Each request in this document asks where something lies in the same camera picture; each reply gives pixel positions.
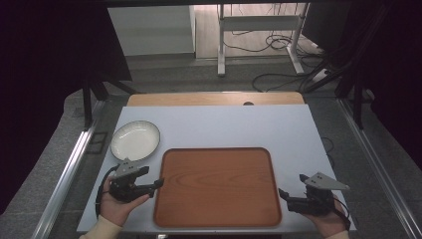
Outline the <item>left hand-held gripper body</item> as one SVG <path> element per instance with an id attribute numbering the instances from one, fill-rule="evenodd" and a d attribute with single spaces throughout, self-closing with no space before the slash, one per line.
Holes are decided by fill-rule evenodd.
<path id="1" fill-rule="evenodd" d="M 135 181 L 140 177 L 135 174 L 142 167 L 135 161 L 126 158 L 117 167 L 114 178 L 111 181 L 109 188 L 111 196 L 118 201 L 128 203 L 142 195 L 147 195 L 147 187 L 150 184 L 135 184 Z"/>

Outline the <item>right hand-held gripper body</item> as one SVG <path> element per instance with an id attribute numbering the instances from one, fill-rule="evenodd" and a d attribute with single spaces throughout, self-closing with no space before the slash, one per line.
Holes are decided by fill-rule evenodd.
<path id="1" fill-rule="evenodd" d="M 349 190 L 350 187 L 321 172 L 317 172 L 304 183 L 305 198 L 291 197 L 287 202 L 288 209 L 293 212 L 324 216 L 335 209 L 333 191 Z"/>

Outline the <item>white plate with dark rim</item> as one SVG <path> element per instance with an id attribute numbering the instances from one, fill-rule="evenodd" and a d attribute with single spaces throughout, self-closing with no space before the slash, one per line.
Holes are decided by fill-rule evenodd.
<path id="1" fill-rule="evenodd" d="M 150 156 L 159 142 L 160 131 L 155 124 L 136 120 L 123 125 L 113 134 L 109 148 L 117 159 L 136 161 Z"/>

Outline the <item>brown wooden tray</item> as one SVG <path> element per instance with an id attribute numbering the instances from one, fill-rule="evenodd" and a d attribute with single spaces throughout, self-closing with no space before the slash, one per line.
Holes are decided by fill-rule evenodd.
<path id="1" fill-rule="evenodd" d="M 162 228 L 272 227 L 282 209 L 262 147 L 173 148 L 162 157 L 154 222 Z"/>

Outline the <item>person's left hand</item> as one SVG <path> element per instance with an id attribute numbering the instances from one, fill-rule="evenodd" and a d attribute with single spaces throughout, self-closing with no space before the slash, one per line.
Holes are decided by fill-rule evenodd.
<path id="1" fill-rule="evenodd" d="M 108 177 L 104 183 L 100 202 L 100 215 L 109 222 L 122 227 L 131 211 L 146 202 L 149 196 L 142 195 L 128 203 L 120 202 L 109 194 L 110 182 L 111 177 Z"/>

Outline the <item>person's right hand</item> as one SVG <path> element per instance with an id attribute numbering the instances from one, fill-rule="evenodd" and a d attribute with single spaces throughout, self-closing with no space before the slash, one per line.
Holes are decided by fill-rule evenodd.
<path id="1" fill-rule="evenodd" d="M 305 217 L 314 224 L 323 239 L 338 232 L 347 231 L 342 218 L 334 212 L 330 212 L 324 216 L 313 216 L 305 214 Z"/>

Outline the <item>black metal stand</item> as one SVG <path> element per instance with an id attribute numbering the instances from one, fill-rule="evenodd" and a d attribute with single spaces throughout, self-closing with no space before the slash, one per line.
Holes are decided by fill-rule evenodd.
<path id="1" fill-rule="evenodd" d="M 345 99 L 352 93 L 352 119 L 359 129 L 363 129 L 362 104 L 364 103 L 364 83 L 356 66 L 345 66 L 342 78 L 334 93 L 338 98 Z"/>
<path id="2" fill-rule="evenodd" d="M 95 95 L 95 97 L 99 101 L 105 101 L 108 98 L 108 91 L 106 89 L 105 83 L 110 83 L 114 87 L 117 87 L 118 89 L 121 89 L 130 95 L 137 94 L 137 90 L 131 88 L 130 86 L 118 80 L 114 80 L 111 77 L 108 77 L 106 75 L 99 75 L 98 77 L 95 77 L 95 78 L 84 79 L 83 80 L 83 101 L 84 101 L 85 130 L 88 130 L 94 123 L 91 95 Z"/>

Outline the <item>white board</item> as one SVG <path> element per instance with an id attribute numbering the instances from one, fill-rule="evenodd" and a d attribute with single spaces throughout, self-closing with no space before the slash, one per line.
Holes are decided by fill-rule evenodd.
<path id="1" fill-rule="evenodd" d="M 151 183 L 159 176 L 161 159 L 170 148 L 263 147 L 272 158 L 277 187 L 294 196 L 303 196 L 305 186 L 300 173 L 312 176 L 318 171 L 335 178 L 325 155 L 317 127 L 308 105 L 203 106 L 203 107 L 123 107 L 115 130 L 134 120 L 148 120 L 160 130 L 157 150 L 142 166 L 149 173 L 137 183 Z M 95 199 L 105 173 L 118 160 L 107 149 L 88 204 L 77 228 L 90 230 L 97 222 Z M 200 227 L 164 228 L 153 220 L 154 199 L 135 209 L 123 232 L 135 234 L 284 234 L 316 232 L 304 216 L 289 212 L 286 202 L 276 192 L 283 219 L 271 227 Z"/>

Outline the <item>light wooden table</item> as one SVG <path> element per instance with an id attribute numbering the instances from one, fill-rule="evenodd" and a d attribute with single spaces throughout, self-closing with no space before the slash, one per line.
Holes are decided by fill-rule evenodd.
<path id="1" fill-rule="evenodd" d="M 129 97 L 128 107 L 174 107 L 174 106 L 260 106 L 303 105 L 303 96 L 296 92 L 252 93 L 168 93 L 138 94 Z"/>

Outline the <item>white power strip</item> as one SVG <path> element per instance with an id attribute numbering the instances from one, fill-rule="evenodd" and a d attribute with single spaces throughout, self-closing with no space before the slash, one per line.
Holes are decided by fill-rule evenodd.
<path id="1" fill-rule="evenodd" d="M 317 83 L 320 80 L 322 80 L 323 78 L 327 77 L 328 75 L 331 74 L 331 70 L 328 69 L 322 69 L 321 71 L 319 71 L 312 79 L 313 83 Z"/>

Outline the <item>black curtain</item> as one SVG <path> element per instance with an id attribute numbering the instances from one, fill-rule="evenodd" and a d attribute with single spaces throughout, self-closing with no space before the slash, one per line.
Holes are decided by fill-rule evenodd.
<path id="1" fill-rule="evenodd" d="M 357 20 L 387 14 L 358 65 L 372 111 L 422 169 L 422 0 L 356 0 Z"/>
<path id="2" fill-rule="evenodd" d="M 107 6 L 0 0 L 0 215 L 87 84 L 129 81 Z"/>

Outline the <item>white cabinet panel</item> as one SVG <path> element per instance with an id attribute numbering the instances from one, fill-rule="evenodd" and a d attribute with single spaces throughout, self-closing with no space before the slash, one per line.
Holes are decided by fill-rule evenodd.
<path id="1" fill-rule="evenodd" d="M 126 56 L 195 52 L 195 14 L 192 6 L 107 10 Z"/>

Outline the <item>aluminium rail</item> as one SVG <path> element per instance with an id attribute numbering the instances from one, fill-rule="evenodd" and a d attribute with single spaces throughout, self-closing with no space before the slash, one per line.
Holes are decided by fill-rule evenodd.
<path id="1" fill-rule="evenodd" d="M 356 140 L 362 148 L 365 158 L 370 164 L 372 171 L 380 183 L 380 186 L 382 187 L 408 238 L 422 239 L 422 227 L 418 225 L 413 212 L 410 210 L 407 202 L 393 183 L 392 178 L 386 171 L 379 155 L 375 151 L 365 131 L 354 121 L 351 106 L 348 104 L 347 100 L 344 99 L 339 99 L 336 102 L 347 120 L 354 136 L 356 137 Z"/>
<path id="2" fill-rule="evenodd" d="M 90 126 L 80 133 L 65 168 L 30 239 L 48 239 L 77 174 L 86 148 L 97 127 L 105 103 L 105 101 L 97 101 L 95 103 L 92 111 L 94 119 Z"/>

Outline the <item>white metal desk frame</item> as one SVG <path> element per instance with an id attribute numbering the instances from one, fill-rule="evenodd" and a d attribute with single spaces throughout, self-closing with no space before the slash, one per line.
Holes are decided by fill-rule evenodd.
<path id="1" fill-rule="evenodd" d="M 292 31 L 291 43 L 287 52 L 298 75 L 305 73 L 298 58 L 297 46 L 304 26 L 310 3 L 307 2 L 299 15 L 273 15 L 273 16 L 224 16 L 224 5 L 219 4 L 219 48 L 217 54 L 217 75 L 224 77 L 225 70 L 225 44 L 224 35 L 229 31 Z"/>

